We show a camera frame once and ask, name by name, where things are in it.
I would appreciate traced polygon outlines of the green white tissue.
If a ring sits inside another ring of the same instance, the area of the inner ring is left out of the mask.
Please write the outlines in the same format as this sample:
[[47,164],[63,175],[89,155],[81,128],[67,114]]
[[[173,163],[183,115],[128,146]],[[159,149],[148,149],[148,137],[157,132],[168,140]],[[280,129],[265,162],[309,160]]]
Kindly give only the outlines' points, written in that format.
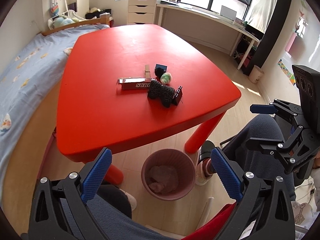
[[172,81],[172,75],[170,73],[164,73],[161,77],[160,77],[160,82],[163,85],[168,85],[170,82]]

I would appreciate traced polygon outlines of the blue card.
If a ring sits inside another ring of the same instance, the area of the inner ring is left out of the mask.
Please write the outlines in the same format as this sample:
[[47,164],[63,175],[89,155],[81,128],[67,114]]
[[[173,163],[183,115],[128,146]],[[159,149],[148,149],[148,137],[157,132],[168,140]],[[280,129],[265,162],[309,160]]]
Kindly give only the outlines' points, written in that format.
[[162,65],[162,64],[156,64],[155,70],[159,71],[160,69],[163,70],[164,72],[166,72],[167,71],[167,66]]

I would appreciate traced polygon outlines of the black patterned sock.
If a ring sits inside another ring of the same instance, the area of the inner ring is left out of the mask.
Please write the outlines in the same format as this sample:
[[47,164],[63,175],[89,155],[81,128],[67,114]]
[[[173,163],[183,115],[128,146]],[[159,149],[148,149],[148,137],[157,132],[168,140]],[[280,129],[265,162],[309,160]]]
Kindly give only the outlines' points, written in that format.
[[148,98],[159,98],[164,107],[170,107],[174,94],[175,90],[172,87],[163,85],[157,80],[151,80],[148,90]]

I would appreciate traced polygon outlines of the red snack box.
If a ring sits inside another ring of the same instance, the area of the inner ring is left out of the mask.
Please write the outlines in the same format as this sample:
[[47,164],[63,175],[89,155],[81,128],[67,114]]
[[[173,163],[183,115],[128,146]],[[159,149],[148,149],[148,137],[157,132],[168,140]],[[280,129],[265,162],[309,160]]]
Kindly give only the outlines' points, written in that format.
[[126,77],[117,80],[117,84],[121,85],[122,90],[133,90],[133,89],[149,89],[152,78],[144,77]]

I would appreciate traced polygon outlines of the right shoe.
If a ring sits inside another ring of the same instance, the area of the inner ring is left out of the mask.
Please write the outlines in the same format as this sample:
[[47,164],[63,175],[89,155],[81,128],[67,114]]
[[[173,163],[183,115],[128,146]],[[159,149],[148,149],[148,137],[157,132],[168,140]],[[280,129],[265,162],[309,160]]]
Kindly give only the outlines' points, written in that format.
[[214,143],[206,140],[197,152],[196,185],[205,185],[215,173],[211,162],[211,151],[214,148]]

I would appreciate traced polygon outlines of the shoe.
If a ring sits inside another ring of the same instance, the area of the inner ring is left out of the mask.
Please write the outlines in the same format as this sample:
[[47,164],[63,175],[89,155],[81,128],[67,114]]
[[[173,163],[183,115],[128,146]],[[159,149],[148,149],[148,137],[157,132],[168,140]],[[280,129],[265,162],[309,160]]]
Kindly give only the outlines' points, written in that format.
[[137,200],[135,199],[135,197],[122,189],[120,189],[120,191],[122,191],[127,196],[128,201],[131,205],[131,210],[134,211],[137,207]]
[[211,151],[214,148],[214,143],[206,140],[197,152],[196,185],[205,185],[215,173],[211,162]]

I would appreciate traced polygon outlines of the white floor bin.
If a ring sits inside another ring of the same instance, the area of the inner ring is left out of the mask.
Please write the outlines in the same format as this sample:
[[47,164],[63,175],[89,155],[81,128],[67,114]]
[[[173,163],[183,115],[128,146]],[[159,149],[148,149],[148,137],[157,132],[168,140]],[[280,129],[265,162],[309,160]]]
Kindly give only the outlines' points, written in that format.
[[257,65],[254,65],[251,73],[248,76],[248,79],[249,81],[251,81],[251,83],[256,84],[263,77],[263,75],[264,75],[264,71]]

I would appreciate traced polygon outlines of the left shoe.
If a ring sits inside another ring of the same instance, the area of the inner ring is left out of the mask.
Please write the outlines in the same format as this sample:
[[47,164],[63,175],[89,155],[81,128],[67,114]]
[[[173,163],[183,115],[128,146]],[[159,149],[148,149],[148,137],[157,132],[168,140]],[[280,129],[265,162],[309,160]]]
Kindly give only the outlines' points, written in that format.
[[131,210],[134,211],[137,207],[137,200],[135,199],[135,197],[122,189],[120,189],[120,191],[122,191],[127,196],[128,201],[131,205]]

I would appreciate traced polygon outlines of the red chair seat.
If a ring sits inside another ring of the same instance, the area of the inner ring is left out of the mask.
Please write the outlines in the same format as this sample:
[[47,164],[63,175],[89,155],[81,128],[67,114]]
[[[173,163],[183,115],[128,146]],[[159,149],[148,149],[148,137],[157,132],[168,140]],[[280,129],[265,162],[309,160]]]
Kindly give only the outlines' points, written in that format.
[[182,240],[213,240],[233,212],[236,203],[226,204],[208,223]]

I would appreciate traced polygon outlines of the pink waste basket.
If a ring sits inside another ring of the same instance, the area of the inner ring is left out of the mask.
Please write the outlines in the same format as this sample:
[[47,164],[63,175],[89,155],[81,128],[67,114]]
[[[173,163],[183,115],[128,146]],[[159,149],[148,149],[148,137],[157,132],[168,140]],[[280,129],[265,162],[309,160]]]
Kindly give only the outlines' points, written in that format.
[[195,164],[185,153],[167,148],[151,154],[143,164],[142,184],[153,197],[175,201],[185,197],[195,184]]

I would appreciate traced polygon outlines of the red plastic table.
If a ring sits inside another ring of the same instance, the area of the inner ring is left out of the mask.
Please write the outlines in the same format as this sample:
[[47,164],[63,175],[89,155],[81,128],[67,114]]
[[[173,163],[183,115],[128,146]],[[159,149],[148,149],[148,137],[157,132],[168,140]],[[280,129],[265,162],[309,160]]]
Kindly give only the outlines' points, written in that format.
[[[144,67],[167,66],[172,87],[181,87],[178,105],[164,107],[146,89],[122,90],[121,77],[141,77]],[[102,148],[120,153],[190,128],[184,145],[195,153],[240,90],[196,48],[155,25],[124,25],[81,35],[68,57],[57,107],[59,151],[87,163]]]

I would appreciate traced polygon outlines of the white long desk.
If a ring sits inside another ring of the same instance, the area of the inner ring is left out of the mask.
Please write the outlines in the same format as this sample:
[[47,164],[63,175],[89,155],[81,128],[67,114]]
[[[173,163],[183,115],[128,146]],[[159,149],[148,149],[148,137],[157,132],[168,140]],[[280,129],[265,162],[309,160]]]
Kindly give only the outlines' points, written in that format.
[[157,3],[155,23],[184,40],[195,42],[233,56],[242,36],[249,38],[249,45],[238,69],[242,67],[254,44],[260,40],[245,31],[244,27],[214,13],[196,8]]

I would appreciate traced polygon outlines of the white laptop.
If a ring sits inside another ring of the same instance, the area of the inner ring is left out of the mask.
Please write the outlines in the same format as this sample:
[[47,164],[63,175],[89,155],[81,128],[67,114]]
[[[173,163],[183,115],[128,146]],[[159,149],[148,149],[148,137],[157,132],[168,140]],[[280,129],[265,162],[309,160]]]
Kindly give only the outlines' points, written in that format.
[[236,20],[236,14],[237,12],[235,10],[232,10],[228,7],[225,7],[224,5],[221,6],[221,10],[220,10],[220,15],[231,20],[231,21],[235,21]]

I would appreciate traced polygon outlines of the black fuzzy ball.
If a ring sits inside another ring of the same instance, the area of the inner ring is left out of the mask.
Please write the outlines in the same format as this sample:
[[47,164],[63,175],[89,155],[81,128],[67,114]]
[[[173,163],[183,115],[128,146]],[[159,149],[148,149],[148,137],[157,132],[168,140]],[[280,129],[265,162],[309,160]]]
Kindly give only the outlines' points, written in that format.
[[155,75],[160,79],[161,76],[165,73],[163,68],[155,68]]

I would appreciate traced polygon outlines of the wooden clothespin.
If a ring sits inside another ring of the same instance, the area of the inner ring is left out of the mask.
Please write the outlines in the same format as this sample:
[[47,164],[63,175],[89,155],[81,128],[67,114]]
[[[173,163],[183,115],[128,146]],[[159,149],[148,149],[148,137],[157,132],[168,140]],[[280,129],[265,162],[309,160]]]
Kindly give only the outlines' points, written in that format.
[[151,78],[150,66],[148,64],[145,65],[144,75],[145,75],[146,79],[150,79]]

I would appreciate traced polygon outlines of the bed with blue sheet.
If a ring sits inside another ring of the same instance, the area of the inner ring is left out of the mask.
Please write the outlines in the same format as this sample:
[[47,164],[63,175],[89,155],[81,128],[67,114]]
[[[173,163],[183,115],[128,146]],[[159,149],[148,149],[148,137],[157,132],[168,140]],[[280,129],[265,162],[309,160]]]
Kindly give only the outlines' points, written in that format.
[[1,73],[1,180],[27,123],[61,79],[78,37],[108,27],[86,24],[47,36],[38,34]]

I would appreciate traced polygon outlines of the white drawer unit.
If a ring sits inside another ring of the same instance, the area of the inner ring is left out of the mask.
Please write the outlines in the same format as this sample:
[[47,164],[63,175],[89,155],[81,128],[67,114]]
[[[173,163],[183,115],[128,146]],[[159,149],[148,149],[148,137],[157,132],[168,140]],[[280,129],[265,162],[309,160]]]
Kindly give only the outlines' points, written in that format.
[[157,0],[128,0],[127,25],[154,24]]

